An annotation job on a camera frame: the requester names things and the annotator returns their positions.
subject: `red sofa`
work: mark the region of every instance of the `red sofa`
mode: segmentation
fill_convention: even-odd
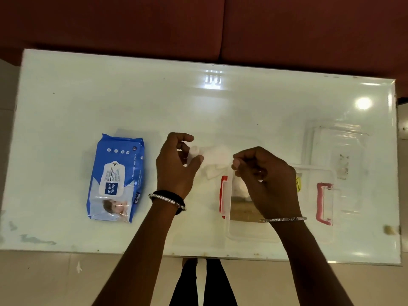
[[[408,0],[0,0],[0,58],[43,48],[397,79]]]

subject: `wet wipes pack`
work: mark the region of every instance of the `wet wipes pack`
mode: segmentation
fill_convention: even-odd
[[[86,203],[89,218],[132,222],[142,190],[144,157],[142,138],[102,134]]]

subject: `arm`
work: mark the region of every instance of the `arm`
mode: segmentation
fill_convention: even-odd
[[[193,186],[193,179],[203,160],[197,156],[184,167],[188,146],[193,136],[170,133],[156,160],[157,189],[167,190],[185,199]],[[150,305],[162,260],[164,242],[176,214],[177,207],[155,199],[118,265],[99,293],[99,305]]]
[[[302,216],[296,172],[285,161],[255,147],[235,154],[232,168],[265,218]],[[304,221],[275,222],[272,226],[288,254],[301,306],[353,305]]]

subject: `foot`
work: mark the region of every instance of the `foot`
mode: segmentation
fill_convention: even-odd
[[[183,262],[181,263],[181,266],[184,267],[184,265],[186,264],[186,262],[187,262],[188,260],[195,260],[195,262],[196,262],[196,265],[195,265],[195,266],[197,266],[197,263],[198,263],[197,258],[183,258]]]

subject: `forearm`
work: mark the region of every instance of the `forearm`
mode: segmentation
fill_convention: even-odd
[[[150,305],[177,207],[155,200],[94,305]]]
[[[303,221],[273,224],[288,254],[299,303],[353,305]]]

